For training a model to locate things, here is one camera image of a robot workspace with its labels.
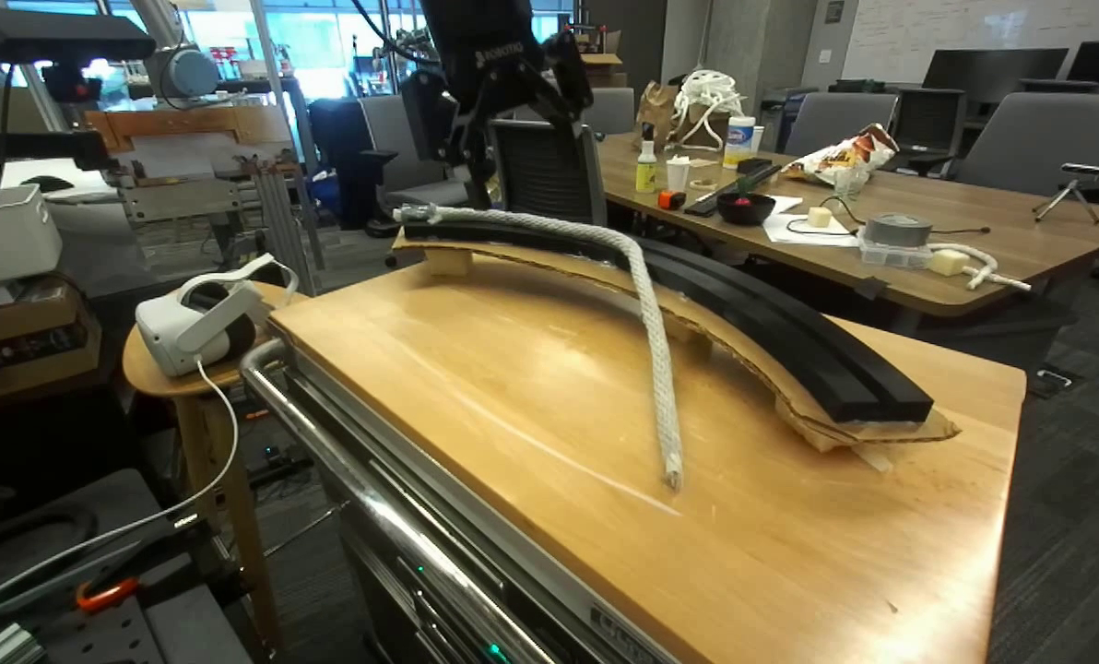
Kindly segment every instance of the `office chair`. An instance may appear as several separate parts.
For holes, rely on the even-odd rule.
[[[1099,92],[1099,81],[1022,78],[1022,92]]]
[[[504,209],[605,225],[593,136],[560,136],[544,119],[492,123]]]
[[[592,131],[635,131],[635,90],[593,90],[582,123]]]
[[[897,119],[897,94],[888,92],[811,92],[803,94],[781,152],[807,156],[825,142],[847,141],[870,123],[888,126],[893,119]]]
[[[1011,92],[965,152],[958,179],[1051,194],[1034,209],[1040,221],[1061,199],[1087,205],[1082,179],[1099,174],[1099,94]]]
[[[402,94],[363,98],[366,130],[374,152],[391,152],[384,167],[381,205],[396,209],[402,204],[438,204],[466,205],[468,188],[447,161],[421,158]]]
[[[887,92],[888,86],[887,81],[876,81],[876,78],[836,78],[831,86],[831,92]]]
[[[963,90],[903,90],[893,136],[900,141],[897,167],[947,174],[963,146],[965,94]]]
[[[374,152],[366,113],[358,98],[313,98],[306,109],[309,136],[322,152],[322,168],[335,168],[341,225],[368,225],[381,217],[377,188],[391,152]]]

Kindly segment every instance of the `metal bar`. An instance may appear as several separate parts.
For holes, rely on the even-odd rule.
[[[287,113],[287,94],[284,94],[284,78],[282,78],[282,64],[276,64],[276,45],[275,45],[271,26],[267,26],[267,2],[261,0],[252,0],[252,15],[256,15],[256,34],[257,34],[261,64],[267,64],[267,81],[271,81],[271,92],[276,94],[276,109],[282,109],[282,123],[284,123],[284,130],[291,136],[291,152],[297,152],[297,158],[306,158],[302,141],[300,141],[300,126]]]
[[[313,217],[300,217],[291,205],[287,188],[297,188],[297,179],[287,178],[257,178],[257,213],[267,232],[275,235],[275,256],[284,258],[297,275],[300,275],[300,290],[313,294],[318,290],[318,270],[326,264],[322,258],[322,235]]]
[[[637,624],[632,624],[618,604],[609,604],[593,585],[567,572],[552,554],[547,554],[529,532],[511,525],[497,509],[479,503],[454,471],[413,447],[400,426],[391,426],[366,403],[351,399],[346,387],[326,372],[313,356],[291,356],[291,387],[300,387],[309,407],[334,415],[341,430],[351,435],[358,454],[374,456],[374,470],[386,470],[406,489],[432,509],[452,532],[458,532],[479,556],[540,613],[560,626],[563,639],[582,647],[592,659],[674,659],[659,642],[652,642]]]
[[[493,599],[487,599],[466,569],[458,569],[428,532],[421,532],[400,506],[377,489],[368,470],[363,470],[309,414],[302,414],[261,364],[284,355],[282,338],[256,345],[243,356],[243,379],[267,399],[267,407],[284,419],[287,430],[342,483],[342,489],[381,525],[381,532],[416,556],[423,572],[432,572],[432,585],[447,592],[447,602],[479,632],[504,650],[519,651],[519,659],[552,659]]]

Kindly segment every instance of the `white cable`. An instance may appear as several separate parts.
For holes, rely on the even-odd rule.
[[[1015,280],[1015,275],[1006,275],[1006,274],[995,274],[995,270],[1001,270],[995,256],[979,249],[979,248],[969,248],[969,242],[926,242],[926,249],[958,249],[958,256],[965,256],[965,258],[979,258],[980,264],[963,264],[963,274],[969,274],[969,280],[965,280],[969,290],[980,289],[985,280],[995,280],[995,285],[1011,285],[1011,289],[1034,290],[1028,280]]]
[[[20,585],[21,579],[31,579],[31,575],[36,575],[36,572],[45,572],[45,569],[51,569],[51,563],[61,563],[61,559],[82,554],[82,549],[104,547],[104,543],[122,537],[122,533],[131,533],[131,532],[139,532],[139,529],[147,529],[147,525],[154,525],[154,521],[168,521],[170,511],[188,509],[192,503],[208,497],[208,494],[228,476],[228,470],[234,470],[234,461],[236,461],[236,454],[241,454],[241,415],[236,415],[228,393],[211,379],[203,356],[195,356],[195,372],[211,383],[211,392],[220,399],[220,407],[224,407],[224,414],[228,414],[228,454],[224,454],[224,466],[217,470],[217,476],[213,476],[208,487],[200,487],[195,494],[188,494],[185,503],[175,503],[175,506],[168,506],[168,509],[160,509],[160,511],[147,511],[147,515],[139,515],[139,521],[131,521],[131,525],[122,525],[122,529],[100,532],[100,533],[91,533],[91,537],[86,537],[86,543],[77,543],[77,547],[67,547],[67,549],[61,549],[61,554],[51,554],[51,556],[31,563],[25,572],[20,572],[20,575],[13,575],[9,581],[0,581],[0,592],[13,590],[13,585]]]
[[[665,456],[665,481],[680,487],[681,481],[681,425],[674,414],[674,383],[673,383],[673,355],[667,355],[667,332],[656,302],[656,289],[647,264],[641,248],[614,227],[603,225],[579,225],[579,221],[560,221],[560,217],[544,217],[544,213],[514,213],[514,209],[471,209],[471,205],[400,205],[396,221],[493,221],[493,225],[525,225],[525,227],[544,227],[559,235],[579,235],[579,241],[597,241],[605,248],[618,248],[627,258],[632,285],[637,290],[637,317],[648,335],[648,355],[652,355],[652,410],[656,410],[656,447]]]
[[[708,126],[708,119],[715,109],[724,113],[740,113],[740,94],[734,90],[734,78],[724,71],[692,71],[681,90],[674,92],[674,109],[680,119],[689,119],[689,108],[705,108],[702,119],[689,126],[686,136],[680,136],[680,142],[686,142],[697,130],[705,130],[721,146],[724,136]]]

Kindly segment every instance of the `table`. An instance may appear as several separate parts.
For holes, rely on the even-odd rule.
[[[627,71],[618,53],[582,53],[582,71],[593,90],[627,86]]]
[[[680,659],[988,651],[1018,369],[844,323],[963,426],[870,466],[814,454],[740,364],[674,335],[686,483],[667,489],[647,338],[609,290],[421,263],[275,327]]]
[[[637,136],[609,136],[597,146],[605,194],[619,205],[632,205],[632,209],[659,221],[659,225],[680,225],[697,235],[724,241],[726,248],[740,248],[750,256],[787,263],[787,264],[803,270],[831,285],[887,290],[887,299],[893,307],[903,307],[919,317],[953,317],[953,322],[974,317],[974,312],[1002,302],[1015,290],[1002,285],[980,285],[979,290],[969,290],[957,275],[861,263],[861,249],[847,249],[847,248],[771,242],[765,227],[740,227],[740,225],[726,225],[721,217],[659,209],[656,194],[635,192],[635,178],[632,178],[635,152],[637,152]],[[820,204],[831,194],[831,188],[801,184],[801,179],[780,179],[780,184],[771,184],[771,192],[801,194],[807,204]],[[1018,280],[1049,280],[1049,275],[1061,274],[1065,264],[1077,264],[1077,263],[1087,263],[1099,256],[1099,225],[1077,204],[1061,204],[1044,221],[1034,221],[1037,204],[1044,204],[1044,199],[1022,194],[1022,192],[979,188],[979,184],[958,184],[958,179],[926,179],[926,178],[903,178],[903,174],[878,168],[878,178],[856,194],[852,205],[861,217],[908,213],[908,217],[930,221],[935,227],[988,225],[992,227],[988,235],[953,232],[941,241],[974,242],[974,248],[995,256],[1001,270]]]
[[[284,289],[275,289],[275,285],[257,285],[257,294],[271,307],[284,302]],[[188,476],[185,494],[208,487],[228,454],[228,414],[217,403],[217,393],[211,392],[211,383],[200,379],[195,372],[170,379],[154,364],[154,356],[136,327],[131,332],[131,338],[122,345],[122,372],[139,393],[175,403],[177,447],[185,454],[185,476]],[[241,383],[236,363],[208,364],[208,372],[217,387]],[[261,650],[276,651],[282,650],[282,621],[276,621],[276,602],[275,602],[275,585],[271,585],[271,572],[267,572],[267,556],[261,556],[256,494],[252,494],[252,481],[243,470],[243,454],[224,471],[217,489],[200,503],[200,509],[213,529],[224,529],[224,521],[228,521],[234,537],[236,537],[236,559],[243,569],[243,579],[252,581],[252,608],[256,608],[256,626],[257,626]]]

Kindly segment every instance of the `office desk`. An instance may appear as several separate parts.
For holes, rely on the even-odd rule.
[[[452,471],[468,489],[432,511],[484,503],[680,659],[985,659],[1024,399],[1006,364],[844,323],[963,426],[870,466],[803,447],[745,369],[680,335],[686,481],[667,489],[641,323],[609,290],[511,263],[421,263],[275,323],[287,364],[335,387],[306,387],[335,393],[327,419],[381,419],[334,435],[377,451],[356,461],[366,476],[428,456],[421,487]],[[400,439],[368,447],[377,426]],[[514,549],[476,554],[502,569]]]
[[[868,290],[881,285],[888,302],[897,302],[919,317],[974,317],[1011,294],[1011,289],[1002,289],[1002,285],[980,285],[979,290],[969,290],[965,280],[958,280],[958,275],[936,275],[926,270],[868,264],[868,263],[861,263],[861,249],[771,242],[765,227],[740,227],[740,225],[726,225],[721,217],[659,209],[656,194],[635,192],[635,178],[632,178],[635,152],[637,152],[635,136],[609,136],[597,146],[605,194],[619,205],[641,209],[647,217],[652,217],[659,225],[680,225],[697,235],[711,235],[721,242],[787,263],[787,264],[803,270],[831,285],[868,289]],[[807,204],[820,204],[831,194],[831,188],[801,184],[801,179],[780,179],[771,192],[801,194]],[[1034,221],[1037,204],[1044,204],[1044,199],[1022,194],[1022,192],[958,184],[958,179],[878,174],[856,194],[852,209],[861,217],[908,213],[908,217],[930,221],[935,227],[988,225],[992,227],[988,235],[943,232],[935,241],[974,242],[974,248],[995,256],[1001,270],[1018,280],[1044,280],[1044,275],[1061,274],[1074,263],[1099,256],[1099,225],[1077,204],[1061,204],[1044,221]]]

